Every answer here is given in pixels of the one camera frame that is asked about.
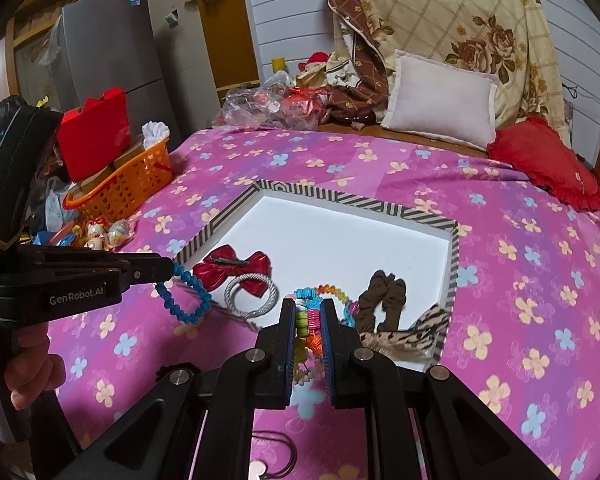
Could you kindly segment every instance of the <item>brown floral blanket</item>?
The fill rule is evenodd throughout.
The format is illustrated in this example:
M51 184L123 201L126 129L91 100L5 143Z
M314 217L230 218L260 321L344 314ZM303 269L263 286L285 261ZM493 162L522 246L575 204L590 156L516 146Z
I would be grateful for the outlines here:
M496 127L539 114L569 145L560 71L541 0L329 0L329 4L334 11L335 52L328 79L338 89L334 104L343 102L341 115L347 110L366 111L360 104L362 88L375 90L370 66L361 64L365 57L375 67L377 93L383 94L382 100L369 96L368 106L378 119L382 117L386 94L381 79L386 74L390 92L398 49L497 74ZM385 73L374 63L378 56Z
M375 123L382 118L389 87L382 55L376 48L369 20L360 0L328 0L334 12L336 41L344 56L331 56L327 81L333 86L331 117L338 121Z

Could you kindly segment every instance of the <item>white tissue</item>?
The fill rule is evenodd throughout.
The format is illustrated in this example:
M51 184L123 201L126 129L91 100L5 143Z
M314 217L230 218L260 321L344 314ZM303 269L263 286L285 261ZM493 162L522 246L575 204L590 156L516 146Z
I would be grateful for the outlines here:
M169 127L164 123L154 123L149 121L142 127L142 135L144 136L144 148L148 150L155 146L161 140L169 137Z

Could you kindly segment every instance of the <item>white tray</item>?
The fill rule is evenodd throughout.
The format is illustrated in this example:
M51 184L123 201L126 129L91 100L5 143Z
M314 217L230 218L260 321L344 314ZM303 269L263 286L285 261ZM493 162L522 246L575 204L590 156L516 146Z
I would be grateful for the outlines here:
M352 300L382 269L402 278L407 303L399 330L406 330L433 304L452 308L458 271L456 222L419 210L342 192L298 184L258 181L222 210L181 251L187 269L211 250L231 245L241 259L267 254L280 292L277 305L253 319L259 326L278 322L282 298L296 288L330 284ZM221 285L211 292L224 304ZM239 309L256 310L266 299L244 290L235 295ZM335 298L342 317L343 306ZM376 323L384 319L376 308ZM431 362L437 362L440 348Z

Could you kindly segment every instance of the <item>human hand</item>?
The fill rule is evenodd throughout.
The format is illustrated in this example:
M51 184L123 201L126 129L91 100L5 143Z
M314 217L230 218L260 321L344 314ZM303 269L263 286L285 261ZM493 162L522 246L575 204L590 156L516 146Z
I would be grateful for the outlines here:
M43 323L18 330L22 351L4 371L4 382L16 410L27 408L43 390L55 390L66 379L62 358L48 353L48 328L48 323Z

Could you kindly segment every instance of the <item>pink bed sheet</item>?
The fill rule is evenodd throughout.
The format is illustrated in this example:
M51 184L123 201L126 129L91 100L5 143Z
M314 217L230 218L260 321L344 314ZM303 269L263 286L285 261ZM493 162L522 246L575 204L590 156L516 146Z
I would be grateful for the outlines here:
M576 213L494 161L362 136L218 128L193 135L173 156L186 170L134 215L139 230L127 251L175 255L256 178L456 219L461 267L442 364L558 477L600 472L600 211ZM193 308L189 294L171 290ZM160 366L211 369L254 343L253 333L213 312L180 325L150 286L117 306L58 320L50 333L68 369L59 398L84 446L152 387ZM366 478L363 413L336 412L320 381L295 386L283 412L257 412L254 428L294 440L299 459L288 478ZM252 456L271 471L288 458L258 441Z

